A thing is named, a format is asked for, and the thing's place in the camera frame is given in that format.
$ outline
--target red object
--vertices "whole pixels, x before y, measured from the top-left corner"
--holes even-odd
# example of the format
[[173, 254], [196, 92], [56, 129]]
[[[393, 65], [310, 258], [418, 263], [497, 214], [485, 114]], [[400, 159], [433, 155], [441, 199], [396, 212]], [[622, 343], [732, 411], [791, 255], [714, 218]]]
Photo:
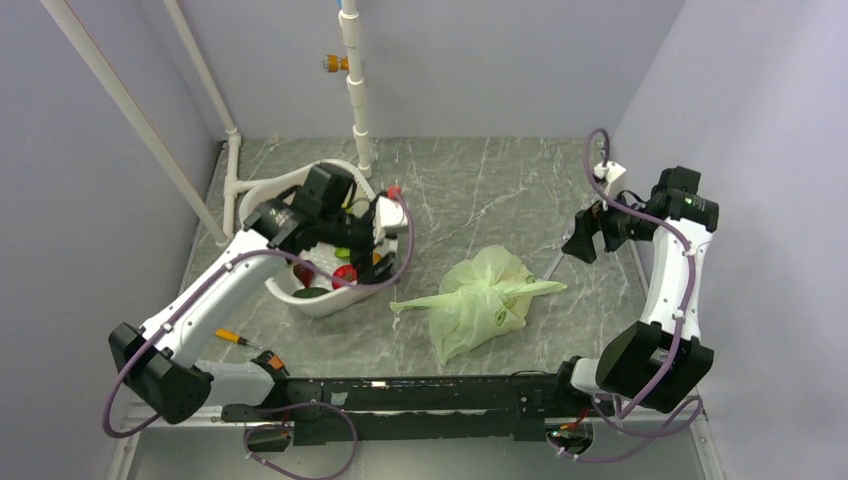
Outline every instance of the red object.
[[309, 285], [312, 283], [312, 279], [315, 278], [315, 272], [306, 268], [305, 266], [303, 266], [303, 264], [300, 263], [296, 263], [294, 265], [293, 273], [295, 278], [300, 280], [300, 283], [303, 284], [304, 288], [309, 288]]
[[400, 197], [400, 187], [398, 185], [392, 185], [388, 190], [389, 198], [392, 200], [397, 200]]
[[[357, 278], [356, 269], [353, 268], [353, 265], [351, 264], [342, 265], [341, 267], [337, 268], [336, 271], [333, 272], [333, 276], [336, 278], [341, 278], [342, 280], [347, 280], [348, 282], [355, 282]], [[333, 282], [333, 290], [341, 287], [341, 283]]]

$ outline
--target wall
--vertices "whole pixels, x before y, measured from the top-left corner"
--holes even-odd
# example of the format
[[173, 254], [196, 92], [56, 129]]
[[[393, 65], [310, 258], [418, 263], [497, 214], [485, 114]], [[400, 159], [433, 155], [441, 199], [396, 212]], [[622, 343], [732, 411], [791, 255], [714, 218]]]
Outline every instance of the wall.
[[[360, 0], [378, 136], [579, 136], [620, 121], [683, 0]], [[250, 137], [351, 135], [334, 0], [180, 2]], [[161, 2], [145, 2], [223, 138]]]
[[730, 479], [844, 478], [848, 4], [689, 0], [614, 136], [633, 186], [721, 204], [702, 382]]
[[[71, 4], [204, 191], [215, 142], [140, 4]], [[197, 220], [44, 7], [0, 10], [0, 471], [103, 478], [106, 338], [172, 298]]]

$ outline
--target green plastic bag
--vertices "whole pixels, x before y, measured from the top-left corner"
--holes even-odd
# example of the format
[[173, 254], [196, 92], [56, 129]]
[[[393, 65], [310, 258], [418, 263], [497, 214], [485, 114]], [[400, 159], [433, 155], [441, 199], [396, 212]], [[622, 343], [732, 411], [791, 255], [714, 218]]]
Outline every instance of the green plastic bag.
[[389, 304], [395, 313], [429, 308], [430, 339], [442, 365], [483, 342], [526, 325], [536, 295], [565, 289], [559, 282], [536, 281], [521, 259], [500, 246], [486, 247], [445, 274], [439, 295]]

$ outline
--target robotic arm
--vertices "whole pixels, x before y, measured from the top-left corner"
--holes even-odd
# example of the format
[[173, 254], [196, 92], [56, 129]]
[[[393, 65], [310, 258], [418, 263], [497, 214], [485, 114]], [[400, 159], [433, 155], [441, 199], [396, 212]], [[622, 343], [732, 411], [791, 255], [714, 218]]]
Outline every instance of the robotic arm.
[[[595, 167], [594, 173], [596, 181], [604, 182], [604, 192], [626, 205], [624, 169], [610, 162]], [[600, 358], [572, 359], [572, 388], [590, 395], [613, 393], [628, 398], [649, 390], [640, 399], [641, 405], [669, 413], [709, 371], [713, 351], [700, 344], [698, 289], [704, 256], [718, 225], [719, 208], [697, 195], [699, 181], [698, 172], [679, 166], [668, 168], [646, 202], [636, 197], [641, 205], [635, 210], [642, 215], [609, 208], [607, 202], [598, 200], [575, 216], [573, 233], [562, 245], [563, 253], [586, 263], [594, 262], [597, 254], [593, 237], [601, 232], [607, 252], [617, 250], [627, 240], [652, 241], [654, 263], [641, 318], [613, 339]], [[690, 244], [683, 245], [671, 230], [659, 228], [646, 216], [663, 220]], [[694, 281], [689, 278], [690, 265], [695, 267]], [[689, 302], [682, 312], [678, 309], [687, 288], [691, 290]], [[673, 361], [668, 362], [678, 321], [682, 321], [678, 346]], [[664, 363], [670, 363], [665, 375], [653, 381]]]
[[241, 365], [198, 359], [241, 299], [319, 241], [351, 249], [359, 284], [391, 276], [394, 254], [374, 264], [371, 252], [406, 225], [404, 212], [381, 194], [362, 217], [347, 213], [343, 205], [354, 188], [348, 172], [321, 164], [304, 185], [262, 203], [227, 250], [174, 302], [138, 329], [124, 323], [112, 331], [116, 366], [124, 370], [129, 364], [123, 382], [172, 424], [204, 405], [285, 403], [285, 369], [273, 352]]

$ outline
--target gray marble surface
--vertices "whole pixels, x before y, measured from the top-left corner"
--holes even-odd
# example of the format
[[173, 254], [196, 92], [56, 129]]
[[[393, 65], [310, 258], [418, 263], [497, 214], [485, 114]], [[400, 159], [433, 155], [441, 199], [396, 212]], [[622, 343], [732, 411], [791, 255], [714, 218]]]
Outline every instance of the gray marble surface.
[[[627, 248], [601, 254], [593, 265], [566, 257], [553, 280], [568, 288], [536, 297], [527, 326], [495, 338], [441, 366], [427, 329], [427, 313], [395, 315], [390, 301], [438, 293], [454, 264], [487, 245], [503, 245], [541, 275], [562, 232], [590, 189], [580, 166], [581, 139], [375, 139], [375, 190], [400, 184], [416, 222], [413, 263], [400, 283], [329, 317], [311, 319], [264, 288], [244, 299], [229, 328], [286, 362], [295, 376], [408, 376], [556, 371], [573, 355], [597, 356], [602, 345], [634, 322], [644, 295]], [[325, 158], [355, 161], [352, 139], [246, 141], [242, 179], [270, 178]], [[219, 162], [226, 160], [226, 149]], [[208, 204], [221, 220], [225, 169], [219, 165]], [[188, 281], [222, 249], [198, 235]], [[243, 362], [256, 351], [210, 340], [203, 359]]]

